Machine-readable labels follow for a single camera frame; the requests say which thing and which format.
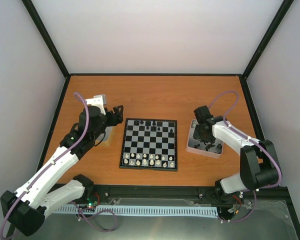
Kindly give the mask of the left green-lit circuit board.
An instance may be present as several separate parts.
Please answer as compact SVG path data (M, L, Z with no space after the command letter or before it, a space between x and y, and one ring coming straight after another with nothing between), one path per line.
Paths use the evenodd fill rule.
M98 193L93 193L90 198L87 199L87 204L80 204L79 208L84 213L94 213L96 208L100 205L100 196Z

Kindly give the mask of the left metal tray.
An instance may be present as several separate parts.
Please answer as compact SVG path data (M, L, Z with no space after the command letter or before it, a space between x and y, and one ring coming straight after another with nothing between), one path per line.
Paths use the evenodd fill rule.
M105 133L102 133L97 138L97 140L95 141L95 145L98 145L100 143L101 146L109 147L114 138L115 130L116 130L115 126L107 127L105 129Z

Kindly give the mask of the black and silver chessboard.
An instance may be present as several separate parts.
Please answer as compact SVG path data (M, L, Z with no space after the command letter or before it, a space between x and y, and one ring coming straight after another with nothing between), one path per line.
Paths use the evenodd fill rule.
M150 130L146 130L146 121L150 121ZM151 129L153 121L156 122L156 131ZM128 159L128 164L124 164L124 159ZM148 166L142 165L143 159L148 160ZM136 160L140 160L141 164L136 165ZM149 166L150 160L154 160L154 166ZM157 160L161 162L159 166L156 165ZM163 167L164 162L167 162L167 167ZM174 167L170 167L171 162L174 162ZM178 170L178 122L170 119L127 118L119 167L176 172Z

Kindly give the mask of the right pink tray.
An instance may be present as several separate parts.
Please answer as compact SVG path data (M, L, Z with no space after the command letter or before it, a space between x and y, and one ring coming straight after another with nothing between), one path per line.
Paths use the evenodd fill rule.
M198 124L198 121L196 119L193 119L191 121L191 124L189 127L188 138L187 138L186 151L189 153L193 153L193 154L197 154L197 155L201 155L201 156L205 156L205 157L219 159L223 153L224 143L220 139L216 139L215 143L214 143L215 146L213 146L208 151L206 151L205 150L206 145L203 142L200 142L193 138L193 133L194 133L194 130L195 130L195 127L197 124ZM199 149L194 148L195 144L200 144Z

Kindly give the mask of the black aluminium frame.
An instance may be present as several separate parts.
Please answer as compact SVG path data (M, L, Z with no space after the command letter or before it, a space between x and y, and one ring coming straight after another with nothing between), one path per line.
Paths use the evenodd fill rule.
M34 23L35 27L37 28L39 34L41 35L42 39L44 40L45 45L47 46L47 48L50 51L50 54L52 55L52 57L54 58L58 68L60 69L63 77L64 77L64 85L62 87L62 91L60 93L60 97L58 99L57 102L57 106L52 118L52 122L50 125L50 128L48 130L48 135L46 137L45 143L44 143L44 147L41 153L41 156L39 158L38 164L37 166L40 167L44 161L44 157L46 156L46 153L48 151L48 146L50 144L51 138L52 138L52 134L53 131L55 129L56 123L57 123L57 119L59 117L59 113L62 107L62 103L64 101L65 95L66 95L66 91L70 82L71 77L73 76L72 73L69 73L57 48L55 47L55 44L53 43L53 40L51 39L51 36L49 35L35 5L33 4L33 2L31 0L23 0L22 4L24 5L27 13L29 14L29 16L31 17L32 22ZM259 61L260 57L262 56L263 52L265 51L267 45L269 44L269 42L271 41L273 35L275 34L277 28L279 27L279 25L281 24L282 20L284 19L285 15L287 14L287 12L290 10L290 7L292 6L293 1L292 0L284 0L279 9L277 10L273 20L271 21L268 29L266 30L264 36L262 37L262 40L260 41L258 47L256 48L252 58L250 59L247 67L245 68L244 72L242 74L237 74L236 76L239 78L240 80L240 84L241 84L241 88L242 88L242 92L244 95L244 99L247 105L247 109L250 115L250 119L251 119L251 123L254 129L254 133L256 134L256 136L262 140L265 139L262 127L261 127L261 123L259 120L259 117L257 116L257 111L255 109L255 105L251 96L251 92L249 90L248 84L247 84L247 79L250 76L251 72L253 71L253 69L255 68L257 62ZM207 76L213 76L213 77L232 77L235 74L232 73L83 73L82 76L191 76L191 77L207 77Z

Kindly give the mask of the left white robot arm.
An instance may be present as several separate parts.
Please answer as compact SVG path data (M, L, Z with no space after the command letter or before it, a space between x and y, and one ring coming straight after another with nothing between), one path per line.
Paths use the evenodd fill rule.
M11 223L25 236L31 236L56 209L72 200L91 200L94 183L82 174L57 190L51 191L51 188L68 169L98 145L96 140L106 132L106 128L123 122L123 114L122 105L110 111L102 105L85 106L78 122L64 136L52 157L24 185L1 195L3 222Z

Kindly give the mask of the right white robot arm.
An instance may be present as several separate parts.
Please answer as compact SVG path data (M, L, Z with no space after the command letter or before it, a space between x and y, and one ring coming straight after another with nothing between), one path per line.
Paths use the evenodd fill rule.
M225 117L213 116L204 105L194 110L197 125L193 137L205 144L220 140L233 149L240 158L239 173L215 182L214 197L224 203L234 193L274 188L282 181L274 144L259 140L234 127Z

